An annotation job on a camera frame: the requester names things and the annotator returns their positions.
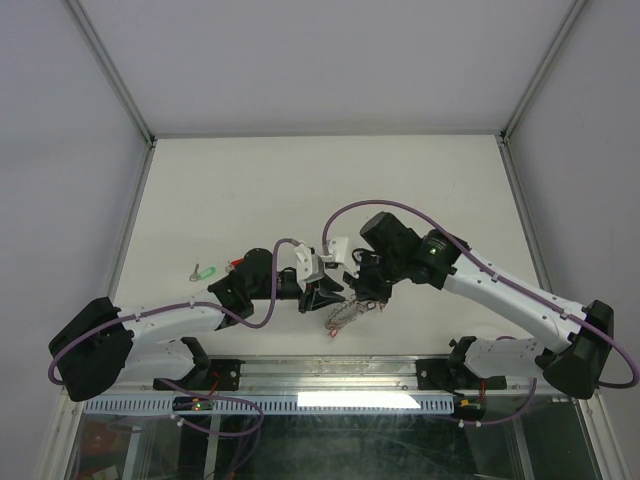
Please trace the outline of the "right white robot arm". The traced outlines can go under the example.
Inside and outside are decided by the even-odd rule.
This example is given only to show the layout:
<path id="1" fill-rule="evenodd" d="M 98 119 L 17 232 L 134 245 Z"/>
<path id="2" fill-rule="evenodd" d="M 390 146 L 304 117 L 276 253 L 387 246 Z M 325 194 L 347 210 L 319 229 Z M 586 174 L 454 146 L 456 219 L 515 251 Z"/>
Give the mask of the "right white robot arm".
<path id="1" fill-rule="evenodd" d="M 368 246 L 356 251 L 358 272 L 343 276 L 357 300 L 386 304 L 393 286 L 409 280 L 472 300 L 529 333 L 512 349 L 475 335 L 453 343 L 447 363 L 452 383 L 469 387 L 512 366 L 571 397 L 593 396 L 611 351 L 611 306 L 599 300 L 583 306 L 521 285 L 487 261 L 470 259 L 461 239 L 436 229 L 419 236 L 389 212 L 376 214 L 360 235 Z"/>

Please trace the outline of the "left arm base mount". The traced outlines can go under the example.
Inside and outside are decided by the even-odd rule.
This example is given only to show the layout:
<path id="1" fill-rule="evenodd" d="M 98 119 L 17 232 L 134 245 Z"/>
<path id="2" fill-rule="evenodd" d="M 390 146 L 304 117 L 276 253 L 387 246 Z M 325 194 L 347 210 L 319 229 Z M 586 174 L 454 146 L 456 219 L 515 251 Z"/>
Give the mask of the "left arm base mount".
<path id="1" fill-rule="evenodd" d="M 232 358 L 202 357 L 182 376 L 167 376 L 179 387 L 191 391 L 235 392 L 239 389 L 243 361 Z"/>

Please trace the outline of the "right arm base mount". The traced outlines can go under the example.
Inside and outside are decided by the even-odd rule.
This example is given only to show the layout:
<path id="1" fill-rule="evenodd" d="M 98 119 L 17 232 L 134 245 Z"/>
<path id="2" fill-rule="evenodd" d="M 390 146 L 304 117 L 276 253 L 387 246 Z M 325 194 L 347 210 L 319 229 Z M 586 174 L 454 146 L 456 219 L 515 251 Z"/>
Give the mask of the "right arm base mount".
<path id="1" fill-rule="evenodd" d="M 464 365 L 451 366 L 445 358 L 419 358 L 415 361 L 418 389 L 442 390 L 454 395 L 463 391 L 505 390 L 507 381 L 504 376 L 481 378 Z"/>

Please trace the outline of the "metal disc with keyrings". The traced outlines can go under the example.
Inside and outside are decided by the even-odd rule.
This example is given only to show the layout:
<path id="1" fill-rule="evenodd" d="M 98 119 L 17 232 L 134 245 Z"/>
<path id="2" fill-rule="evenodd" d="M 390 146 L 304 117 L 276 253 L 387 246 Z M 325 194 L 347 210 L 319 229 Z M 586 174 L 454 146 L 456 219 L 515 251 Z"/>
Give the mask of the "metal disc with keyrings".
<path id="1" fill-rule="evenodd" d="M 378 304 L 377 302 L 358 302 L 356 297 L 352 295 L 348 300 L 337 305 L 327 316 L 324 327 L 328 331 L 332 328 L 337 328 L 339 332 L 347 325 L 353 323 L 361 316 L 368 314 L 369 312 L 379 311 L 382 312 L 386 307 L 386 304 Z"/>

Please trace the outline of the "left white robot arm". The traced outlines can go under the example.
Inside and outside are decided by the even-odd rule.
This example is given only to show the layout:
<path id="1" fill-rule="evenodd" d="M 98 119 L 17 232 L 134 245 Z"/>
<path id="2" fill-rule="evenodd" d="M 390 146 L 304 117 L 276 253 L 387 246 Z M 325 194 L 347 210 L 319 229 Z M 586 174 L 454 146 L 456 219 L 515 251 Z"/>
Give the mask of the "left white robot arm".
<path id="1" fill-rule="evenodd" d="M 75 402 L 97 397 L 112 386 L 139 380 L 170 379 L 198 388 L 209 377 L 210 360 L 197 337 L 250 322 L 254 301 L 294 301 L 301 313 L 343 301 L 342 286 L 326 272 L 343 266 L 355 272 L 343 247 L 323 252 L 293 241 L 296 264 L 278 267 L 277 250 L 256 248 L 232 262 L 227 274 L 204 291 L 156 307 L 128 310 L 108 297 L 91 300 L 50 341 L 49 380 L 63 386 Z"/>

